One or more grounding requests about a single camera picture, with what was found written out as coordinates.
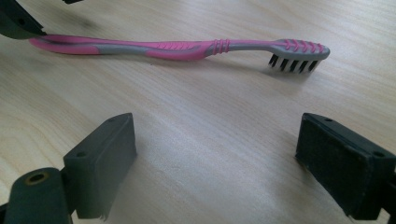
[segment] pink and gray toothbrush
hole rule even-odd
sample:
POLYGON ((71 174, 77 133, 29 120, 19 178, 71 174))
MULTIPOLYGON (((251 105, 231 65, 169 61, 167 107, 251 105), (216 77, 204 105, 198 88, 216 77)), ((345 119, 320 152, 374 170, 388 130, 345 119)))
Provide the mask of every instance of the pink and gray toothbrush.
POLYGON ((278 71, 313 72, 330 50, 320 44, 295 40, 213 40, 134 42, 72 35, 43 35, 29 40, 34 46, 63 54, 138 54, 169 60, 201 60, 235 50, 267 50, 274 55, 269 65, 278 71))

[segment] robotic arm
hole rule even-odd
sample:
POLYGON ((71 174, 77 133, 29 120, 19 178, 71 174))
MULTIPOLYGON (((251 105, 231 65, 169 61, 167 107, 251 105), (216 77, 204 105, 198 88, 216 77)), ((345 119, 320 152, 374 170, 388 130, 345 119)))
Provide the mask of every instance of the robotic arm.
MULTIPOLYGON (((66 4, 76 3, 82 0, 64 0, 66 4)), ((20 4, 15 0, 0 0, 0 34, 13 39, 29 39, 40 35, 46 35, 38 23, 20 4)))

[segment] black bristle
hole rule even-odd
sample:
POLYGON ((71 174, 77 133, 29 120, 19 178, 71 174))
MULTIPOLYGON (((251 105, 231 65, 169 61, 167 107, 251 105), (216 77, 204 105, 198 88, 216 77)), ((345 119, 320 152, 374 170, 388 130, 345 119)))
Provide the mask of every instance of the black bristle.
POLYGON ((303 71, 304 71, 304 69, 305 69, 305 67, 306 67, 306 65, 308 64, 308 61, 304 61, 302 64, 301 64, 301 66, 300 66, 300 73, 302 73, 303 71))
POLYGON ((276 61, 277 61, 278 58, 279 58, 279 57, 278 57, 277 55, 274 54, 274 55, 272 56, 272 58, 271 58, 271 60, 270 60, 270 62, 269 62, 268 64, 270 64, 271 67, 275 67, 276 61))
POLYGON ((309 65, 308 71, 312 71, 314 69, 315 65, 317 65, 318 61, 313 61, 311 65, 309 65))
POLYGON ((288 59, 283 60, 282 64, 280 65, 280 71, 285 70, 286 64, 288 63, 288 59))
POLYGON ((291 64, 291 67, 290 67, 290 71, 291 71, 291 72, 294 71, 294 69, 295 69, 295 67, 296 67, 296 65, 297 65, 298 62, 299 62, 299 61, 294 60, 294 62, 291 64))

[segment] wood grain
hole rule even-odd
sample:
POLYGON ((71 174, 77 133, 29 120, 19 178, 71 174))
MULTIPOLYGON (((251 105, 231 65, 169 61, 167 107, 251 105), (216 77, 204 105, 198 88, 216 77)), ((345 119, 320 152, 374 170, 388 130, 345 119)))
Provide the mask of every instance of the wood grain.
POLYGON ((396 153, 395 1, 21 4, 51 34, 293 37, 332 54, 312 75, 293 75, 267 68, 271 55, 258 51, 172 62, 60 55, 0 36, 0 203, 20 175, 62 168, 68 150, 125 112, 138 158, 108 223, 358 223, 293 157, 304 112, 396 153))

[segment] black object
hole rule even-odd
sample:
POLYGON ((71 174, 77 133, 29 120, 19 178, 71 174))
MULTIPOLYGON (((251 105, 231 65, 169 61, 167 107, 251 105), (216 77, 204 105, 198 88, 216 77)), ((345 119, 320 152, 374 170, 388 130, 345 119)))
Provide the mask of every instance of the black object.
MULTIPOLYGON (((66 4, 72 4, 81 0, 64 0, 66 4)), ((38 23, 20 4, 15 0, 0 0, 0 34, 13 39, 29 39, 45 35, 38 23)))
POLYGON ((340 123, 303 114, 296 158, 347 216, 375 220, 396 215, 396 157, 340 123))
POLYGON ((20 177, 0 207, 0 223, 66 224, 75 210, 79 218, 106 218, 135 157, 132 114, 108 119, 64 156, 62 171, 20 177))

